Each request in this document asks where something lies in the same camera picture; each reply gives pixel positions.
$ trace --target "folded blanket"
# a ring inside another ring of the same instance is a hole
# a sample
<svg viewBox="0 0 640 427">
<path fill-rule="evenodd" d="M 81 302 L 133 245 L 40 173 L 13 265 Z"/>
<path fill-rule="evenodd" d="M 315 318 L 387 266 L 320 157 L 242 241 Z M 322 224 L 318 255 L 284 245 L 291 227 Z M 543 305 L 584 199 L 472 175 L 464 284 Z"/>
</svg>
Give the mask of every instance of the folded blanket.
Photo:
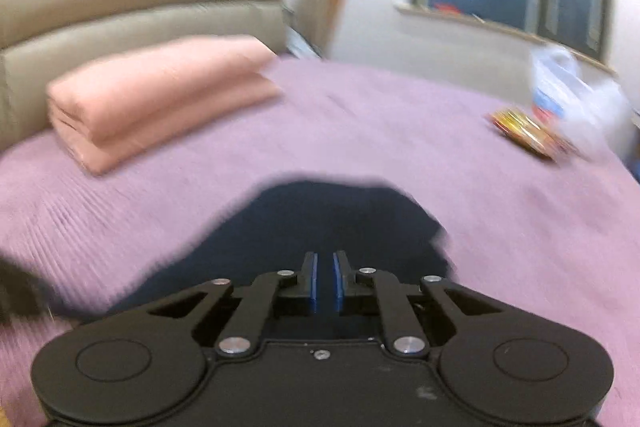
<svg viewBox="0 0 640 427">
<path fill-rule="evenodd" d="M 47 92 L 58 119 L 98 143 L 275 57 L 254 37 L 191 37 L 89 62 Z"/>
<path fill-rule="evenodd" d="M 157 113 L 129 132 L 101 144 L 91 142 L 66 124 L 66 116 L 57 105 L 49 105 L 49 117 L 76 160 L 92 174 L 104 174 L 150 147 L 233 111 L 266 102 L 279 94 L 278 86 L 260 74 L 234 79 L 199 93 L 188 103 Z"/>
</svg>

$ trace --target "plastic bag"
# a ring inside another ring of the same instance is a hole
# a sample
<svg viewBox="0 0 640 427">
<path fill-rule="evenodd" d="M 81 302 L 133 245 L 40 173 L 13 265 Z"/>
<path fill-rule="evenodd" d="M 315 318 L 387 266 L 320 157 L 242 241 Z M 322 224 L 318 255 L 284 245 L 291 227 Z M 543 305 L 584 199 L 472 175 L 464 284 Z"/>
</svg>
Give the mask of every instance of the plastic bag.
<svg viewBox="0 0 640 427">
<path fill-rule="evenodd" d="M 632 108 L 612 79 L 595 87 L 580 79 L 578 61 L 562 46 L 533 53 L 533 113 L 591 160 L 602 158 Z"/>
</svg>

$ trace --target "headboard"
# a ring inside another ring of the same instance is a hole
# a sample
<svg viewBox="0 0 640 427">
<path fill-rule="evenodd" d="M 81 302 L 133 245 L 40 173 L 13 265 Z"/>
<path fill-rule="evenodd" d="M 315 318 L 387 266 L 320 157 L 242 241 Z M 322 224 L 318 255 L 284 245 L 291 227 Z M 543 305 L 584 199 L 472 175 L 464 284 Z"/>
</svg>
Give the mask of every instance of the headboard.
<svg viewBox="0 0 640 427">
<path fill-rule="evenodd" d="M 281 0 L 0 0 L 0 152 L 48 126 L 46 84 L 84 62 L 186 35 L 286 50 Z"/>
</svg>

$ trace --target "screw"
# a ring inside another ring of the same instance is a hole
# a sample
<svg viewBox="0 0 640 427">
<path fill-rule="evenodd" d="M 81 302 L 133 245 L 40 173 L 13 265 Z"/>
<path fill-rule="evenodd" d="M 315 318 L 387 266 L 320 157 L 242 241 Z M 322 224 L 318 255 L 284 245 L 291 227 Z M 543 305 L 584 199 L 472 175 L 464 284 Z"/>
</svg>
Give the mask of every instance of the screw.
<svg viewBox="0 0 640 427">
<path fill-rule="evenodd" d="M 220 341 L 218 347 L 229 355 L 237 355 L 247 351 L 251 347 L 251 342 L 242 337 L 227 337 Z"/>
<path fill-rule="evenodd" d="M 316 360 L 326 360 L 331 356 L 331 351 L 327 351 L 326 349 L 318 349 L 314 353 L 314 358 Z"/>
<path fill-rule="evenodd" d="M 424 343 L 424 340 L 419 339 L 418 337 L 400 337 L 394 342 L 394 349 L 406 355 L 420 353 L 425 346 L 426 344 Z"/>
</svg>

